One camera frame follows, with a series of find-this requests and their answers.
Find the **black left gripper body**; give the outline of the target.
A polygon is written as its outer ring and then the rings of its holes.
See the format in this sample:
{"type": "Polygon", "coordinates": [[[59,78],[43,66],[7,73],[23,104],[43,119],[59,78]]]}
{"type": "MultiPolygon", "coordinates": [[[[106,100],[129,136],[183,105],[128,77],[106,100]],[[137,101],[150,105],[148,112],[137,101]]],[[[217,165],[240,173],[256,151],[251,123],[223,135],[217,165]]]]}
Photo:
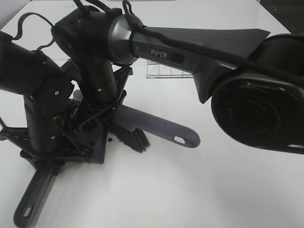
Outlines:
{"type": "Polygon", "coordinates": [[[20,156],[32,164],[39,166],[44,162],[54,161],[64,163],[66,160],[74,162],[90,162],[94,149],[77,142],[70,142],[66,137],[56,141],[51,137],[47,141],[35,141],[29,136],[28,128],[3,127],[0,132],[2,141],[8,140],[21,149],[20,156]]]}

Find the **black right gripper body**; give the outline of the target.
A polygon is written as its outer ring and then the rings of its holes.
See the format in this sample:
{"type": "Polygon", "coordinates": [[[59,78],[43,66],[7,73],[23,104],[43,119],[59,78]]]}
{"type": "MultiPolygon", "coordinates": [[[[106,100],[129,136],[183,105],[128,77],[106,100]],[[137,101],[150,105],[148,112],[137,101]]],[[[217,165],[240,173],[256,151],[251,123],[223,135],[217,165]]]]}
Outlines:
{"type": "Polygon", "coordinates": [[[74,129],[85,129],[86,125],[95,118],[101,122],[108,121],[111,113],[124,101],[126,97],[124,87],[133,69],[123,66],[115,72],[110,72],[113,77],[109,83],[101,87],[102,91],[97,92],[92,98],[85,96],[80,102],[71,120],[74,129]]]}

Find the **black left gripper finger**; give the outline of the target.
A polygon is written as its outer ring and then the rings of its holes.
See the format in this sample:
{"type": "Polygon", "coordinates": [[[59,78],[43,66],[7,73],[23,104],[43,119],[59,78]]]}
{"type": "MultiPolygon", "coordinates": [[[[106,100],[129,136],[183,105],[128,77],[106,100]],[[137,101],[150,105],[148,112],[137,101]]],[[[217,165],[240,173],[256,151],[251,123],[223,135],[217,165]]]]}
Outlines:
{"type": "Polygon", "coordinates": [[[51,171],[52,175],[58,176],[60,174],[62,168],[64,167],[64,165],[65,165],[64,163],[61,163],[61,164],[59,164],[59,163],[52,164],[52,171],[51,171]]]}

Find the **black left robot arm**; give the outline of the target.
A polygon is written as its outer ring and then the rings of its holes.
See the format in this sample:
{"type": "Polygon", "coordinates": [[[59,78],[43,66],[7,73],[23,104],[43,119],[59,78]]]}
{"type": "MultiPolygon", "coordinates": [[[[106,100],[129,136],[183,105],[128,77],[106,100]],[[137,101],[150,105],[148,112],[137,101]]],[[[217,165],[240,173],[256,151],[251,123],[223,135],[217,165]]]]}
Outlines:
{"type": "Polygon", "coordinates": [[[20,148],[35,169],[59,168],[67,161],[90,162],[93,149],[79,142],[71,129],[74,85],[64,71],[40,50],[27,50],[0,35],[0,88],[23,96],[26,127],[4,125],[0,138],[20,148]]]}

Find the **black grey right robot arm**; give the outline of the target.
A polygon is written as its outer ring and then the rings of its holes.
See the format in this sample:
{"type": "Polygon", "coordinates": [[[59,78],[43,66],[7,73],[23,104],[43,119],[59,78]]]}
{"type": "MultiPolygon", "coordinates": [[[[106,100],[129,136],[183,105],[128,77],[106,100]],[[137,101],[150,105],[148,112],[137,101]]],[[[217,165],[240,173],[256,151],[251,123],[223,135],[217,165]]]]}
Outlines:
{"type": "Polygon", "coordinates": [[[84,78],[94,57],[143,58],[191,73],[199,100],[231,138],[259,149],[304,152],[304,37],[261,29],[157,28],[130,8],[76,9],[52,35],[84,78]]]}

